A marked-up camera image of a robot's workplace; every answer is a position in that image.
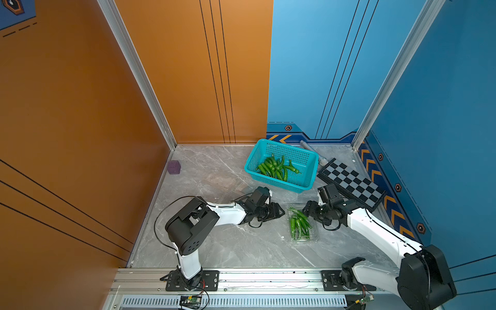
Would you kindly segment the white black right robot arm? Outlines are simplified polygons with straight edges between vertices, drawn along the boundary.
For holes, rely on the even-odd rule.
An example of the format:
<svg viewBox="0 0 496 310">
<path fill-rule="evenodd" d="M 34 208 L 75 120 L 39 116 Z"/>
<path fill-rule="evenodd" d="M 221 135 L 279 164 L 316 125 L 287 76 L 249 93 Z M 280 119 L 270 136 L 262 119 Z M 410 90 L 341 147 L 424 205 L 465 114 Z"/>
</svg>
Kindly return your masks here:
<svg viewBox="0 0 496 310">
<path fill-rule="evenodd" d="M 457 296 L 457 289 L 443 252 L 423 246 L 383 224 L 353 200 L 324 204 L 307 202 L 303 214 L 326 225 L 348 227 L 378 247 L 394 267 L 384 267 L 356 257 L 344 262 L 339 283 L 355 290 L 371 285 L 400 297 L 410 309 L 435 309 Z"/>
</svg>

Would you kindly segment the small green pepper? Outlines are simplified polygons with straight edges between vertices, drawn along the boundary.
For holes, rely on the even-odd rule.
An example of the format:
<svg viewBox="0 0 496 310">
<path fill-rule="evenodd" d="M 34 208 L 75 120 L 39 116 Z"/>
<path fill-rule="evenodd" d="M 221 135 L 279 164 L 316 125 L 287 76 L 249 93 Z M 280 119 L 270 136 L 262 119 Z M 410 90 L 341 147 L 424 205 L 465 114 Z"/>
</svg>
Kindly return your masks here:
<svg viewBox="0 0 496 310">
<path fill-rule="evenodd" d="M 300 171 L 296 167 L 293 166 L 291 160 L 289 160 L 289 163 L 287 165 L 284 165 L 284 168 L 289 170 L 289 171 L 292 171 L 296 174 L 300 174 Z"/>
</svg>

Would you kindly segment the teal plastic mesh basket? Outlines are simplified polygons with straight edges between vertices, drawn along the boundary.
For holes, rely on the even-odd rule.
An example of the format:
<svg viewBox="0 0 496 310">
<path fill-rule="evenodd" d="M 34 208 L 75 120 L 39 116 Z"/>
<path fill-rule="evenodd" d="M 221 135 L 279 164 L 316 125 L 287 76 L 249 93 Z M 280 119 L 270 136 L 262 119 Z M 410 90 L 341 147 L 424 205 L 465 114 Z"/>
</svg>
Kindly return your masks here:
<svg viewBox="0 0 496 310">
<path fill-rule="evenodd" d="M 289 160 L 300 174 L 284 168 Z M 312 189 L 318 164 L 319 159 L 314 152 L 261 139 L 251 151 L 244 169 L 256 181 L 301 193 Z"/>
</svg>

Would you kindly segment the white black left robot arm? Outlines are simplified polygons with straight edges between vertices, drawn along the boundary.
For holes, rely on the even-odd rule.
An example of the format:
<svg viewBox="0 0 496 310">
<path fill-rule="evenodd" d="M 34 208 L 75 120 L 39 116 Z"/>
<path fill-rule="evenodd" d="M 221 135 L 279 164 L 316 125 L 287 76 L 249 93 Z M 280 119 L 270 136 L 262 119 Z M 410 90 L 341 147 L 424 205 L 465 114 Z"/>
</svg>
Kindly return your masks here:
<svg viewBox="0 0 496 310">
<path fill-rule="evenodd" d="M 177 269 L 167 277 L 168 290 L 215 291 L 213 272 L 204 275 L 198 250 L 214 227 L 264 223 L 284 216 L 285 211 L 270 195 L 253 193 L 229 204 L 212 204 L 201 197 L 193 198 L 165 225 L 165 230 L 178 257 Z"/>
</svg>

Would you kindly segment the clear pepper container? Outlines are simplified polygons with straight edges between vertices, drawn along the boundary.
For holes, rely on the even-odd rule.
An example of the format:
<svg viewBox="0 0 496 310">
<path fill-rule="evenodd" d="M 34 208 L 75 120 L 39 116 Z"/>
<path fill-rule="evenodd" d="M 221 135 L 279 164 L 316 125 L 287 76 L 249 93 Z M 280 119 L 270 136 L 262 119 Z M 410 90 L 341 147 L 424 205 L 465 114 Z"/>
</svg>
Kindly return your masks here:
<svg viewBox="0 0 496 310">
<path fill-rule="evenodd" d="M 306 216 L 302 210 L 290 206 L 287 209 L 289 234 L 294 244 L 317 243 L 319 230 L 317 222 Z"/>
</svg>

